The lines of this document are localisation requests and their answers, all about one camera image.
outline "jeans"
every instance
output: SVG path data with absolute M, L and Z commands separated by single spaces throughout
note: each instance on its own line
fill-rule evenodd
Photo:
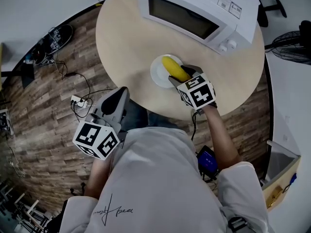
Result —
M 131 129 L 145 128 L 145 127 L 164 127 L 171 129 L 178 129 L 178 126 L 169 122 L 165 116 L 158 115 L 153 112 L 148 112 L 139 104 L 130 100 L 126 109 L 126 116 L 121 121 L 122 130 L 128 131 Z

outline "white plate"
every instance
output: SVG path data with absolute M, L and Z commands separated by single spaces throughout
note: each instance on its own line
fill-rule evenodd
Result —
M 180 59 L 171 54 L 164 54 L 157 57 L 152 63 L 150 67 L 150 74 L 152 80 L 160 87 L 163 88 L 172 88 L 174 85 L 169 81 L 169 72 L 165 69 L 162 64 L 162 57 L 168 56 L 175 60 L 180 66 L 183 64 Z

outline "microwave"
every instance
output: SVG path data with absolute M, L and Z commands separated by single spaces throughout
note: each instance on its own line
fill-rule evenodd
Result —
M 259 0 L 138 0 L 138 6 L 143 17 L 226 55 L 251 46 Z

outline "white power outlet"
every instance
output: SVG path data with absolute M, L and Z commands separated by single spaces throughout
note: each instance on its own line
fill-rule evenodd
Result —
M 87 106 L 88 106 L 88 103 L 85 99 L 82 99 L 82 98 L 77 97 L 75 95 L 71 96 L 71 102 L 76 102 L 76 105 L 78 105 L 79 107 L 82 107 L 82 108 L 87 108 Z

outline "microwave window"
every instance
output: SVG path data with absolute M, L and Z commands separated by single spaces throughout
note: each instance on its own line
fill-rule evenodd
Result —
M 166 0 L 149 0 L 149 14 L 206 39 L 219 28 L 203 16 Z

